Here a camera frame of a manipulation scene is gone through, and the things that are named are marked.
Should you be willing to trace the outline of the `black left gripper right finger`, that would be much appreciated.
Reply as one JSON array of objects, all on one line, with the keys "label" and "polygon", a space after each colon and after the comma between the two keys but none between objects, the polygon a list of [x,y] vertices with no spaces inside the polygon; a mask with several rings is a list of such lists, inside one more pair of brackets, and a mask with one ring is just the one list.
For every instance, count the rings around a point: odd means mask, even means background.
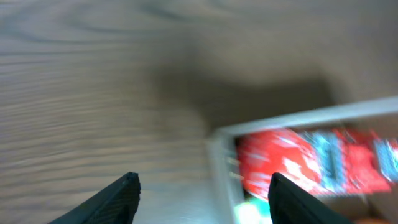
[{"label": "black left gripper right finger", "polygon": [[353,223],[278,172],[272,175],[268,199],[273,224]]}]

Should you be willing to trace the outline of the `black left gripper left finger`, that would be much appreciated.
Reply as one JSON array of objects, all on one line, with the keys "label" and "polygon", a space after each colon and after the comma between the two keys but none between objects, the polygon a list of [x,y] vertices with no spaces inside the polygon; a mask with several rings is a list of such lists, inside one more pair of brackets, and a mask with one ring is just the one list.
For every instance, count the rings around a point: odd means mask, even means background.
[{"label": "black left gripper left finger", "polygon": [[49,224],[132,224],[140,194],[138,174],[128,172]]}]

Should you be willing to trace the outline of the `colourful puzzle cube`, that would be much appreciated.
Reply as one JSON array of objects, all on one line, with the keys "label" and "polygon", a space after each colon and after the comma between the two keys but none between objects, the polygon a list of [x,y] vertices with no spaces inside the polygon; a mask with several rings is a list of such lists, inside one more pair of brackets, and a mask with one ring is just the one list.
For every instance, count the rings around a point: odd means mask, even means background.
[{"label": "colourful puzzle cube", "polygon": [[251,197],[234,207],[239,224],[272,224],[269,203]]}]

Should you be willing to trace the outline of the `red lettered ball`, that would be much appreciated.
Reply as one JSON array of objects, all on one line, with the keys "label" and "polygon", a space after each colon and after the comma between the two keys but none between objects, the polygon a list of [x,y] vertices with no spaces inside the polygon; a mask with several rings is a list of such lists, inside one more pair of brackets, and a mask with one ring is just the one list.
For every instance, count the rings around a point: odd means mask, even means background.
[{"label": "red lettered ball", "polygon": [[323,191],[314,148],[292,130],[276,129],[247,135],[237,152],[243,187],[256,197],[268,200],[271,177],[276,172],[313,195]]}]

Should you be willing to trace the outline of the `white cardboard box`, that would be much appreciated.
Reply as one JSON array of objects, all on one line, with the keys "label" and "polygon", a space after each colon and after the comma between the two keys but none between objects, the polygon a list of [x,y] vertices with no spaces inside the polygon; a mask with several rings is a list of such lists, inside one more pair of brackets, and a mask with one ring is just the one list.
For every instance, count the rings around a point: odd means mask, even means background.
[{"label": "white cardboard box", "polygon": [[243,203],[243,188],[238,177],[234,139],[258,131],[284,127],[316,126],[336,121],[361,119],[397,113],[397,96],[329,106],[315,110],[285,114],[224,126],[215,130],[208,141],[213,181],[218,198],[220,223],[241,223],[239,205]]}]

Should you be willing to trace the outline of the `red toy fire truck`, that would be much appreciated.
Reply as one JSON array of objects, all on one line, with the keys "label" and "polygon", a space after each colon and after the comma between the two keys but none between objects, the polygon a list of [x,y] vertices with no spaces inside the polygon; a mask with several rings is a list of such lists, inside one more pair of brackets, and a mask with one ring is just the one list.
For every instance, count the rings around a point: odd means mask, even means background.
[{"label": "red toy fire truck", "polygon": [[300,135],[315,150],[321,194],[390,192],[397,183],[396,141],[353,129],[321,129]]}]

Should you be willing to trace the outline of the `orange dinosaur toy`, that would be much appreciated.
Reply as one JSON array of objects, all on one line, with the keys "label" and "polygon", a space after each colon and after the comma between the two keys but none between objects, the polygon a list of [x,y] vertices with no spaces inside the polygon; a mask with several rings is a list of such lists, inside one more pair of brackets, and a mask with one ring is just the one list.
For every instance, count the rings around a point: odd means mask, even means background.
[{"label": "orange dinosaur toy", "polygon": [[360,220],[355,220],[355,224],[391,224],[390,221],[380,219],[380,218],[363,218]]}]

